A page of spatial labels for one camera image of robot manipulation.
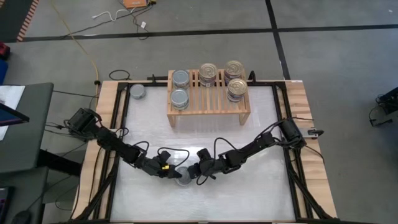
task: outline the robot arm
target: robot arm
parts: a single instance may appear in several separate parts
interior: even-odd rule
[[[120,157],[134,168],[142,169],[149,175],[160,178],[180,178],[181,174],[175,171],[175,165],[166,163],[170,154],[162,151],[158,156],[149,159],[146,151],[139,146],[131,146],[120,140],[116,133],[101,124],[101,117],[90,109],[80,108],[67,121],[68,129],[77,135],[90,135],[97,139],[97,143],[105,150],[116,151]]]
[[[286,142],[281,142],[279,139],[272,136],[271,131],[277,126],[284,134]],[[269,126],[266,130],[260,133],[253,142],[250,142],[241,149],[232,149],[219,154],[218,159],[211,158],[207,149],[198,151],[197,155],[200,161],[190,166],[188,168],[188,172],[191,179],[195,179],[201,175],[216,179],[213,174],[219,172],[229,174],[230,172],[234,172],[240,169],[242,164],[244,164],[249,157],[268,147],[278,145],[301,148],[306,144],[307,143],[293,119],[283,119]]]

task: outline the metal bracket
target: metal bracket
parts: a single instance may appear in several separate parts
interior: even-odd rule
[[[316,128],[299,128],[303,138],[317,139],[323,134],[323,130],[318,130]]]

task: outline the white table surface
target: white table surface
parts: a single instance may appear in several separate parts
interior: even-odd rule
[[[196,152],[207,148],[213,156],[217,137],[243,147],[268,125],[277,121],[271,87],[249,87],[251,114],[244,126],[238,115],[180,116],[171,128],[166,117],[166,87],[147,88],[141,100],[131,98],[124,142],[150,142],[147,157],[157,149],[188,149],[190,157],[182,166],[199,159]],[[273,135],[280,137],[275,128]],[[219,141],[217,154],[231,148]],[[182,161],[186,152],[170,151],[168,163]],[[144,171],[120,162],[111,221],[272,221],[294,220],[292,199],[279,146],[270,147],[248,159],[240,170],[228,175],[216,174],[201,186],[195,180],[182,187],[173,179],[151,177]]]

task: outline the monitor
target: monitor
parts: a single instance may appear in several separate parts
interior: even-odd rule
[[[0,103],[0,126],[29,122],[29,118],[22,113]]]

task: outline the wooden shelf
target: wooden shelf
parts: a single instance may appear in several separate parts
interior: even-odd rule
[[[167,117],[171,127],[175,126],[176,116],[206,115],[206,114],[238,114],[239,122],[244,125],[250,115],[249,94],[246,92],[239,103],[232,103],[226,97],[227,86],[224,81],[224,70],[219,69],[215,86],[204,87],[200,85],[198,78],[199,70],[189,70],[190,88],[189,105],[185,110],[176,110],[170,101],[173,91],[172,75],[174,70],[169,70],[167,79]]]

